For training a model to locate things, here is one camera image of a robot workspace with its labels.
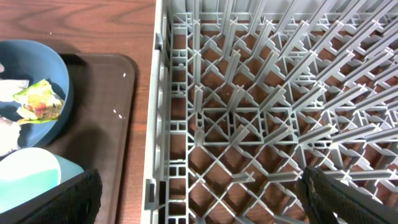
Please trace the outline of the green orange snack wrapper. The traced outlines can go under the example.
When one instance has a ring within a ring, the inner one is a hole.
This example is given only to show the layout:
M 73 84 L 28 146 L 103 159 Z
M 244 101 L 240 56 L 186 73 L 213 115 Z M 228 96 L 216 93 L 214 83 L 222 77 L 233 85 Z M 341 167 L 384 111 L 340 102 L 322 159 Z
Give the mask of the green orange snack wrapper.
M 21 105 L 16 111 L 22 117 L 17 121 L 19 124 L 57 121 L 64 103 L 46 79 L 16 93 L 13 99 Z

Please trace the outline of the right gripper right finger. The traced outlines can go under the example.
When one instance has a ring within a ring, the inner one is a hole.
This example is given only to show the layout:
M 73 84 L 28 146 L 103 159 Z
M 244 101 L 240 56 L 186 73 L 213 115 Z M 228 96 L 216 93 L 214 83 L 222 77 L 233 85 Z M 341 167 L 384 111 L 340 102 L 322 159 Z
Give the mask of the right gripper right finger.
M 297 198 L 310 223 L 337 223 L 339 218 L 347 223 L 397 223 L 396 210 L 318 168 L 305 168 L 297 181 Z

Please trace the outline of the light blue cup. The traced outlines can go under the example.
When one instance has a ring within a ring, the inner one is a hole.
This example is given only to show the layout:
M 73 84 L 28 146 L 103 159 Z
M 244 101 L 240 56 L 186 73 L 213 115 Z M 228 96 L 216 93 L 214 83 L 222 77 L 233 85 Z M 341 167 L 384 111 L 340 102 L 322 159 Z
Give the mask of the light blue cup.
M 1 161 L 1 213 L 81 174 L 76 163 L 48 150 L 20 149 Z

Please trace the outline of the white tissue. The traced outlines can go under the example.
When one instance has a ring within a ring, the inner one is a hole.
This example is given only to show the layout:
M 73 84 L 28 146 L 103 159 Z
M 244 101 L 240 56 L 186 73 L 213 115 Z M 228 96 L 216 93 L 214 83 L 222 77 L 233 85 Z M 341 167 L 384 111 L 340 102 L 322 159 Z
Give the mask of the white tissue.
M 21 126 L 14 121 L 1 117 L 1 157 L 19 150 L 18 139 Z
M 28 80 L 4 80 L 0 81 L 1 87 L 1 102 L 12 102 L 14 101 L 13 96 L 22 90 L 25 90 L 29 86 Z

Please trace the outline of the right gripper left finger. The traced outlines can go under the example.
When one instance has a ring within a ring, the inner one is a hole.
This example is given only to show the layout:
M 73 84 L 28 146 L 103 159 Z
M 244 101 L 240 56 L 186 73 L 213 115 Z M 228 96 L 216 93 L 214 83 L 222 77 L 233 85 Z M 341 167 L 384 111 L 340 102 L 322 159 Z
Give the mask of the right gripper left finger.
M 101 206 L 98 169 L 87 169 L 49 191 L 1 214 L 1 223 L 90 223 Z

